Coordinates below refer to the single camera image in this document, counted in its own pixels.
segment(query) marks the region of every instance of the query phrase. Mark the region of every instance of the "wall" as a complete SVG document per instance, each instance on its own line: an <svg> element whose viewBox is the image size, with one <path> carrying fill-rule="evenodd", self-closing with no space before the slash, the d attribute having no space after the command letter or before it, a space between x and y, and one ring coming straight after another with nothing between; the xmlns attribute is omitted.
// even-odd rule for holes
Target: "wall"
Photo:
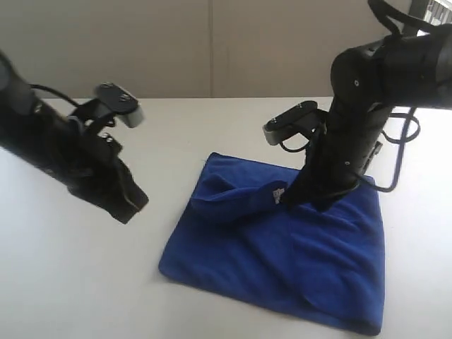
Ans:
<svg viewBox="0 0 452 339"><path fill-rule="evenodd" d="M390 0L407 11L410 0ZM386 31L365 0L3 0L0 47L30 82L87 97L330 95L347 47Z"/></svg>

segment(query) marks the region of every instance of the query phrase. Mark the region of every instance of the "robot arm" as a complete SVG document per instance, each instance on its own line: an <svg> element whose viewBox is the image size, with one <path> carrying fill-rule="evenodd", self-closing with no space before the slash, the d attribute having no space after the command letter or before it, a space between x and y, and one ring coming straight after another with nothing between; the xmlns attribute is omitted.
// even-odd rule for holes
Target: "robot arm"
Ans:
<svg viewBox="0 0 452 339"><path fill-rule="evenodd" d="M0 54L0 145L59 180L74 196L127 223L148 202L127 166L122 146L104 127L118 116L129 127L143 120L138 101L111 83L68 117L43 102Z"/></svg>
<svg viewBox="0 0 452 339"><path fill-rule="evenodd" d="M329 112L322 113L312 104L310 108L298 106L264 126L268 142L275 145L316 124L315 132L303 133L310 140L306 164L283 196L286 203L313 203L325 210L366 182L362 175L381 147L378 137L395 106L452 107L452 25L430 25L382 0L369 0L369 5L392 35L336 57L331 68L334 98ZM403 37L389 18L429 34ZM405 139L414 111L404 125ZM400 164L401 157L390 187L374 188L392 191Z"/></svg>

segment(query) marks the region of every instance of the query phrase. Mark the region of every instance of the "blue towel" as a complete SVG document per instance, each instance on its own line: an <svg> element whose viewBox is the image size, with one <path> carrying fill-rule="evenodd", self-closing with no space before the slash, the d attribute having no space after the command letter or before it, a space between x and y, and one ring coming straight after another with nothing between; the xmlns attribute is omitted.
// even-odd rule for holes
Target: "blue towel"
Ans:
<svg viewBox="0 0 452 339"><path fill-rule="evenodd" d="M325 213L279 204L297 170L213 153L160 260L163 275L259 307L366 335L381 330L378 194Z"/></svg>

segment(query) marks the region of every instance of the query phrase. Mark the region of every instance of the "white table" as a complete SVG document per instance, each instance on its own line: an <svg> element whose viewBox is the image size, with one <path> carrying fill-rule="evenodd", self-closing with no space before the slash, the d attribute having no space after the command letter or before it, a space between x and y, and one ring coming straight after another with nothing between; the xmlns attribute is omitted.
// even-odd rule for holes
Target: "white table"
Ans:
<svg viewBox="0 0 452 339"><path fill-rule="evenodd" d="M303 154L267 145L261 131L300 101L142 100L145 123L112 132L150 197L127 226L1 151L0 338L360 338L170 283L157 271L210 152L302 165ZM63 102L50 102L68 112ZM328 109L330 99L319 102ZM381 338L452 335L452 112L417 116L422 133L407 146L399 187L380 195L387 294ZM392 135L399 125L391 123ZM375 159L370 173L378 183L389 183L395 153L385 144Z"/></svg>

